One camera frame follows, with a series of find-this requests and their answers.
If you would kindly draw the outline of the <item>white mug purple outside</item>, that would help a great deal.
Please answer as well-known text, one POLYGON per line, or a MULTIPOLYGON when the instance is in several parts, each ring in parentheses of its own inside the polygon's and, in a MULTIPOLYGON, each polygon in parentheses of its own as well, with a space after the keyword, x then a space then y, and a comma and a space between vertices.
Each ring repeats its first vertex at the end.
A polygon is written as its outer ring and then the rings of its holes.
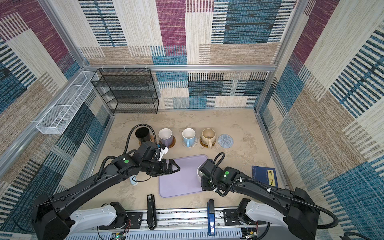
POLYGON ((173 132, 171 129, 164 128, 159 131, 160 142, 167 148, 171 147, 174 141, 173 132))

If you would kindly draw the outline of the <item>multicolour braided round coaster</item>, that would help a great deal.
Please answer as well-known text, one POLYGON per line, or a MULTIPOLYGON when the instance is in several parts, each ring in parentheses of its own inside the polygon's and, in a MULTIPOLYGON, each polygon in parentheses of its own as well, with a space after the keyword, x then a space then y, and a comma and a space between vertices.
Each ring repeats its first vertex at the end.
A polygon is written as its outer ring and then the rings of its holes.
POLYGON ((186 148, 193 148, 197 144, 197 142, 198 140, 196 138, 192 138, 192 139, 183 138, 183 145, 186 148))

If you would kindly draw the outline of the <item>white mug blue handle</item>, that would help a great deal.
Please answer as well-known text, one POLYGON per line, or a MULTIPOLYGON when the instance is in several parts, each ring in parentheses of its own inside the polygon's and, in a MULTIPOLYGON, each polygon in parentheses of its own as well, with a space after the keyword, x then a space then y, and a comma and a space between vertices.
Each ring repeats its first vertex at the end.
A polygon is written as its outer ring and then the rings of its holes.
POLYGON ((182 132, 182 137, 186 139, 196 138, 196 132, 192 128, 186 128, 182 132))

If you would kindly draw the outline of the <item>black mug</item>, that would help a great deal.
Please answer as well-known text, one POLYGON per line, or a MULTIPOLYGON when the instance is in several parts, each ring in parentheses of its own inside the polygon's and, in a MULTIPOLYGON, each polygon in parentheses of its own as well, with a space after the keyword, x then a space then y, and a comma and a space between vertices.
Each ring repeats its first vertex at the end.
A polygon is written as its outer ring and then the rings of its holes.
POLYGON ((147 127, 140 127, 135 131, 135 136, 139 140, 141 145, 143 142, 151 141, 152 136, 150 130, 147 127))

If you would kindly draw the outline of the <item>beige mug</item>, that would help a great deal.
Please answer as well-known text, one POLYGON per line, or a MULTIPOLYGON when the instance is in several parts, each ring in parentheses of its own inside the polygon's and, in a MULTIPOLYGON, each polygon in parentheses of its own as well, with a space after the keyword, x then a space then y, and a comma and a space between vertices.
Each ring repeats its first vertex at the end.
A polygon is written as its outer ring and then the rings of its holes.
POLYGON ((213 129, 204 129, 201 133, 200 139, 205 145, 212 146, 213 142, 216 142, 217 136, 216 132, 213 129))

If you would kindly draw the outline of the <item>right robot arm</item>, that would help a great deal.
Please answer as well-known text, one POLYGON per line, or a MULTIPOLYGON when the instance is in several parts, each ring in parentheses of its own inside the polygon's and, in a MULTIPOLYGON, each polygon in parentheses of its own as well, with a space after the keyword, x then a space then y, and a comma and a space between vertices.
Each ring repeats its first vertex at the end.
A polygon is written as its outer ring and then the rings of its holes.
POLYGON ((339 224, 331 211, 317 206, 309 194, 300 188, 281 189, 257 181, 237 169, 219 165, 225 154, 208 159, 198 168, 203 191, 213 191, 221 197, 228 193, 245 195, 229 219, 243 225, 259 221, 285 227, 301 240, 313 240, 318 229, 331 229, 339 224))

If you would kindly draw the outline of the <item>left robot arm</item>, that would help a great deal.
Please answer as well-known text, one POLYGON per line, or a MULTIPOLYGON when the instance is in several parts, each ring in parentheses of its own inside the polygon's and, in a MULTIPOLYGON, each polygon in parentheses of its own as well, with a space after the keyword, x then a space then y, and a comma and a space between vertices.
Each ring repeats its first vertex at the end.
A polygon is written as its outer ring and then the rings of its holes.
POLYGON ((173 159, 164 159, 168 148, 152 141, 138 149, 125 147, 123 154, 106 157, 99 171, 83 182, 55 195, 40 195, 32 207, 32 226, 39 240, 63 240, 82 230, 106 226, 125 229, 127 212, 118 202, 81 211, 79 208, 106 189, 143 172, 155 178, 177 173, 181 168, 173 159))

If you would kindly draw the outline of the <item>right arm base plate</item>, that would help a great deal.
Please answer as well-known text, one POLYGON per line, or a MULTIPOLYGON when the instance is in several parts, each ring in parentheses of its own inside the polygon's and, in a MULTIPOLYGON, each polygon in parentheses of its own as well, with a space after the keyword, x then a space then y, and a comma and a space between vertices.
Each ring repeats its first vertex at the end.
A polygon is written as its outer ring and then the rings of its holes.
POLYGON ((256 221, 251 220, 245 213, 236 209, 224 209, 219 213, 226 226, 256 225, 256 221))

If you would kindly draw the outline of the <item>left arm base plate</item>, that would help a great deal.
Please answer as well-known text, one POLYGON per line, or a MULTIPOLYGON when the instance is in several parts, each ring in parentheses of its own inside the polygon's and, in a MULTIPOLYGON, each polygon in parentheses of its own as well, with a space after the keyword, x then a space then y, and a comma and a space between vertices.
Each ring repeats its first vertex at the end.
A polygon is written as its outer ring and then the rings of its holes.
POLYGON ((142 224, 142 212, 126 212, 118 215, 109 226, 99 226, 99 230, 131 230, 139 229, 142 224))

